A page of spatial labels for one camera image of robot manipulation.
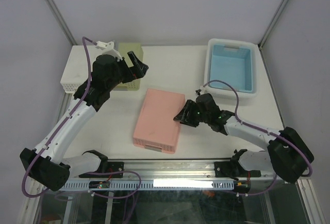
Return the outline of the white perforated basket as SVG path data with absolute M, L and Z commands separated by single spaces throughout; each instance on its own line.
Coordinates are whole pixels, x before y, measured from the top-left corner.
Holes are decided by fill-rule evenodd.
M 65 93 L 73 94 L 88 77 L 88 63 L 82 45 L 72 47 L 60 83 Z

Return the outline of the pink perforated basket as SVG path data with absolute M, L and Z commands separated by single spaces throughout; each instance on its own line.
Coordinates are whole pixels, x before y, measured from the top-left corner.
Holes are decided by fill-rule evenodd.
M 181 128 L 174 117 L 185 102 L 184 94 L 149 88 L 134 130 L 134 146 L 174 154 Z

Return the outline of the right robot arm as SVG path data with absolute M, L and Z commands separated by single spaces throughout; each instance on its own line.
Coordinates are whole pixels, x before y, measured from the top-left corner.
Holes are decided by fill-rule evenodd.
M 232 179 L 249 171 L 267 171 L 288 183 L 295 183 L 306 171 L 312 172 L 314 156 L 296 130 L 290 127 L 274 130 L 247 123 L 238 119 L 234 112 L 221 110 L 209 93 L 199 95 L 194 101 L 187 100 L 173 120 L 191 127 L 205 123 L 214 132 L 238 137 L 261 148 L 258 152 L 234 151 L 220 168 Z

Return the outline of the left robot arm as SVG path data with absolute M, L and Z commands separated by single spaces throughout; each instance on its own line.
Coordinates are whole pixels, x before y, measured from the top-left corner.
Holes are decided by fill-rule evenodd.
M 124 58 L 99 55 L 89 64 L 88 79 L 78 87 L 67 112 L 54 129 L 34 149 L 25 148 L 20 159 L 28 176 L 47 189 L 58 191 L 68 179 L 76 176 L 104 176 L 109 171 L 107 156 L 89 150 L 81 156 L 64 158 L 70 144 L 83 126 L 110 98 L 110 92 L 120 83 L 143 78 L 149 67 L 134 52 L 127 53 L 132 62 L 129 67 Z

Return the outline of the white bottom basket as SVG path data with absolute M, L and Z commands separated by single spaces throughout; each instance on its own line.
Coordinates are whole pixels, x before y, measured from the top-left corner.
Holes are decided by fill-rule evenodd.
M 226 46 L 233 46 L 233 47 L 247 47 L 251 50 L 251 59 L 252 59 L 252 69 L 253 69 L 253 92 L 246 93 L 237 91 L 238 97 L 240 99 L 251 99 L 257 96 L 258 88 L 257 88 L 257 46 L 243 41 L 236 41 L 236 40 L 226 40 L 226 39 L 210 39 L 208 41 L 207 52 L 206 52 L 206 60 L 205 60 L 205 70 L 204 70 L 204 81 L 203 83 L 206 84 L 205 90 L 212 95 L 227 98 L 227 99 L 234 99 L 235 95 L 234 92 L 227 86 L 226 89 L 216 89 L 211 88 L 209 84 L 212 82 L 209 80 L 209 73 L 210 73 L 210 61 L 211 61 L 211 53 L 212 47 L 215 44 L 224 44 Z

